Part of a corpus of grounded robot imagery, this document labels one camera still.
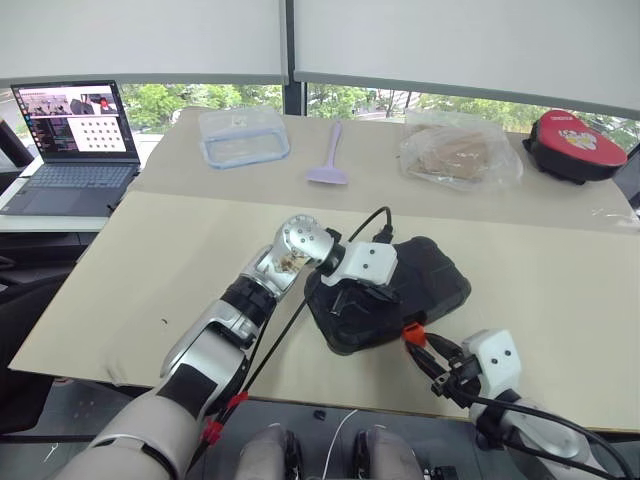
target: red clip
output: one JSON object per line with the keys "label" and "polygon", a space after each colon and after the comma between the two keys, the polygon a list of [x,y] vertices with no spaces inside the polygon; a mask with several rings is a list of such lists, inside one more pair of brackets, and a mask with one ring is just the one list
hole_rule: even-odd
{"label": "red clip", "polygon": [[237,407],[245,400],[249,400],[249,392],[245,391],[240,392],[238,395],[234,395],[233,397],[231,397],[231,400],[229,400],[229,403],[227,404],[227,410],[233,407]]}
{"label": "red clip", "polygon": [[409,343],[418,345],[419,347],[427,346],[427,334],[424,327],[418,322],[412,322],[402,330],[402,337]]}
{"label": "red clip", "polygon": [[215,445],[220,439],[220,432],[223,428],[223,424],[207,420],[207,426],[202,432],[202,440],[207,442],[209,445]]}

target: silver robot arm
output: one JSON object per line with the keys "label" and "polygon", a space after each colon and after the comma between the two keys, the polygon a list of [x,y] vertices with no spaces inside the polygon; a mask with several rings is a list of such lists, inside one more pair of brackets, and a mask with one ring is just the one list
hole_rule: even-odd
{"label": "silver robot arm", "polygon": [[[411,344],[407,344],[407,348],[418,366],[434,380],[432,391],[451,398],[462,408],[469,408],[471,421],[495,446],[513,443],[605,472],[584,435],[548,419],[474,401],[481,397],[545,412],[540,405],[516,393],[522,367],[507,330],[482,330],[464,340],[462,347],[431,333],[427,339],[448,360],[450,370],[441,367],[422,348]],[[531,480],[598,478],[508,446],[507,452]]]}
{"label": "silver robot arm", "polygon": [[301,269],[318,269],[327,284],[356,278],[384,285],[395,270],[396,252],[377,243],[376,261],[364,262],[372,245],[343,247],[313,217],[290,218],[171,349],[160,384],[129,403],[56,478],[184,478],[205,417],[242,387],[249,368],[245,352]]}

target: laptop trackpad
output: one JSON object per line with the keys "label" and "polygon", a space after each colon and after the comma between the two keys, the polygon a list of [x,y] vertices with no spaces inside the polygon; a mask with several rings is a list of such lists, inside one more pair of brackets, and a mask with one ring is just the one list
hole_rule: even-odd
{"label": "laptop trackpad", "polygon": [[51,214],[71,210],[82,191],[74,190],[48,190],[36,193],[33,200],[25,207],[24,213],[29,215]]}

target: laptop keyboard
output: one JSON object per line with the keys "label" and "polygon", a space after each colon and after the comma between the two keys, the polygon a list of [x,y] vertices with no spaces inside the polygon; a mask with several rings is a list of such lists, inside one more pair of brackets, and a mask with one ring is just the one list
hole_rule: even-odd
{"label": "laptop keyboard", "polygon": [[43,165],[30,187],[117,188],[131,174],[130,165]]}

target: plastic bag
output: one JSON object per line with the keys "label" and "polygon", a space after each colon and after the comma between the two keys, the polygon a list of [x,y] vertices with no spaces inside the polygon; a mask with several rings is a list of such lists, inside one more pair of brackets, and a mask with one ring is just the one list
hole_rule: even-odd
{"label": "plastic bag", "polygon": [[407,111],[400,166],[406,175],[464,191],[516,185],[523,171],[499,125],[465,113],[412,110]]}

